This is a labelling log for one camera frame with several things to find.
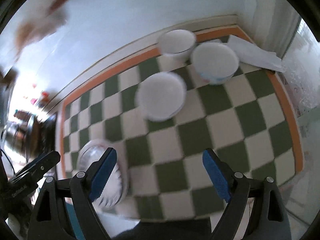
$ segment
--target checkered tile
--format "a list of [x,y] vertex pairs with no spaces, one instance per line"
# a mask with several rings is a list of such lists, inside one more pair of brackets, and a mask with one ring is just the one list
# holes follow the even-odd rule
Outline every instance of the checkered tile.
[[[140,82],[159,71],[173,71],[187,85],[182,110],[160,123],[143,119],[134,100]],[[250,178],[272,176],[280,185],[294,176],[290,131],[273,86],[264,70],[243,63],[231,80],[211,86],[192,65],[150,58],[67,105],[63,137],[68,177],[89,140],[106,139],[126,156],[130,193],[112,212],[144,221],[224,209],[202,164],[208,147]]]

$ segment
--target kitchen counter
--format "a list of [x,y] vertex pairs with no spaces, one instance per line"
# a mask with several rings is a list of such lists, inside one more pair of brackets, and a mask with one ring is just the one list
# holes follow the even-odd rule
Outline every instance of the kitchen counter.
[[[228,35],[249,39],[238,27],[202,31],[199,42]],[[143,119],[135,107],[139,83],[173,71],[187,85],[183,109],[165,122]],[[277,76],[240,64],[231,80],[211,86],[192,65],[159,56],[151,48],[107,69],[71,93],[60,117],[63,175],[77,173],[78,152],[102,138],[126,156],[130,188],[110,210],[143,221],[208,217],[225,208],[202,165],[212,148],[234,171],[249,178],[272,176],[281,185],[302,170],[294,113]]]

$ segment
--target white plastic container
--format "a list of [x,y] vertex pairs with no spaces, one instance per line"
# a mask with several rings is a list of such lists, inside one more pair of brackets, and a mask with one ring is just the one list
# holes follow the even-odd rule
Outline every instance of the white plastic container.
[[145,118],[154,122],[163,122],[182,109],[186,91],[187,86],[179,75],[160,72],[153,74],[140,84],[135,101]]
[[211,85],[219,85],[229,80],[237,71],[239,58],[224,44],[206,42],[192,52],[191,63],[204,80]]
[[157,47],[162,55],[185,62],[196,46],[196,36],[187,30],[173,30],[161,35]]
[[[109,141],[103,139],[93,139],[80,150],[76,169],[87,171],[90,165],[98,161],[108,147],[114,147]],[[108,181],[101,193],[93,203],[97,212],[105,212],[120,203],[127,195],[129,187],[128,167],[125,153],[117,147],[117,163],[110,174]]]

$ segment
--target orange trim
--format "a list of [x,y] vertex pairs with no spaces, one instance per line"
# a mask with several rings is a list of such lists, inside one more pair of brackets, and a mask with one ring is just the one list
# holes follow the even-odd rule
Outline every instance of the orange trim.
[[[235,35],[238,36],[246,41],[251,41],[250,37],[241,30],[238,26],[230,26],[225,28],[217,28],[217,30],[209,31],[207,33],[200,33],[196,34],[197,41],[202,42],[206,40],[212,40],[218,37],[227,36],[227,35]],[[159,56],[158,49],[151,49],[145,53],[142,53],[140,55],[137,55],[133,58],[130,58],[119,65],[116,65],[115,67],[111,69],[107,69],[104,72],[102,72],[99,76],[92,78],[91,80],[87,81],[85,85],[80,86],[79,88],[75,89],[72,93],[70,93],[69,96],[66,97],[66,99],[62,103],[62,111],[59,117],[59,120],[61,121],[61,127],[60,127],[60,155],[61,155],[61,164],[62,164],[62,175],[64,178],[66,178],[66,172],[65,172],[65,164],[64,164],[64,148],[63,148],[63,126],[64,126],[64,115],[65,115],[65,108],[66,106],[73,102],[75,99],[79,98],[83,93],[87,92],[88,90],[94,88],[96,85],[104,82],[109,77],[116,75],[130,67],[133,67],[135,65],[138,65],[140,62],[145,61],[151,57],[157,57]],[[295,170],[296,173],[300,172],[302,170],[302,150],[300,145],[300,137],[298,133],[297,124],[294,119],[293,112],[290,107],[290,103],[288,101],[288,98],[286,97],[281,84],[279,84],[278,80],[274,75],[272,75],[270,72],[267,72],[267,75],[269,76],[273,86],[275,87],[276,95],[278,96],[280,105],[283,109],[284,115],[286,116],[286,119],[289,124],[290,134],[292,136],[293,143],[293,152],[295,156]]]
[[298,126],[294,117],[293,110],[291,108],[291,104],[287,95],[284,92],[283,86],[281,85],[281,83],[276,78],[276,75],[273,72],[266,71],[266,73],[275,89],[282,111],[289,125],[289,130],[292,139],[292,150],[295,159],[295,171],[297,174],[300,171],[302,171],[303,168],[303,153],[301,148]]
[[227,35],[235,35],[238,36],[241,39],[244,39],[246,41],[250,41],[250,38],[247,34],[244,33],[243,30],[241,30],[238,26],[232,27],[232,28],[226,28],[226,29],[220,29],[208,33],[202,33],[197,34],[197,41],[207,41],[207,40],[213,40],[218,37],[223,37]]

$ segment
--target black clamp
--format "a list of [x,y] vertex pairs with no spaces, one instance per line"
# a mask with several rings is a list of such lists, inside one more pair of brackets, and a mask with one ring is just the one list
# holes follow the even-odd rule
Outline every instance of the black clamp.
[[0,190],[0,223],[1,227],[8,227],[5,220],[8,214],[14,215],[20,223],[20,234],[27,236],[32,212],[30,197],[38,188],[37,182],[60,161],[60,154],[56,151],[43,153],[17,172],[11,179],[7,179],[4,169],[1,170]]
[[28,240],[75,240],[65,197],[72,198],[78,222],[86,240],[110,240],[100,223],[92,201],[97,199],[116,165],[117,155],[108,148],[86,172],[56,181],[48,177],[40,191],[30,219]]
[[243,240],[291,240],[288,216],[273,178],[260,181],[233,172],[212,149],[204,151],[203,164],[218,195],[228,203],[211,240],[234,238],[248,198],[254,198],[254,203]]

